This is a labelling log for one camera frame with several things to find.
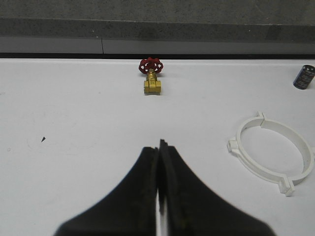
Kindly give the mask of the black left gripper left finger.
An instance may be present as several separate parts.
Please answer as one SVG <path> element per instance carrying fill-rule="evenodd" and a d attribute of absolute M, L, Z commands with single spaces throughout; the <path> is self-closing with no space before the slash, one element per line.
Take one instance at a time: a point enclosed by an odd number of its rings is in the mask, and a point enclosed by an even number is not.
<path fill-rule="evenodd" d="M 158 150 L 145 147 L 125 178 L 104 199 L 64 222 L 57 236 L 154 236 Z"/>

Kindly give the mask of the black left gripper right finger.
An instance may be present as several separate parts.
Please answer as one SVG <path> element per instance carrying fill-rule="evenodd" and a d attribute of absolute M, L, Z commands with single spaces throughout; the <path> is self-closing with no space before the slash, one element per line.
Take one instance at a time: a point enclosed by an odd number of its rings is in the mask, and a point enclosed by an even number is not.
<path fill-rule="evenodd" d="M 208 188 L 174 146 L 160 141 L 158 159 L 160 212 L 169 236 L 273 236 L 264 222 L 242 212 Z"/>

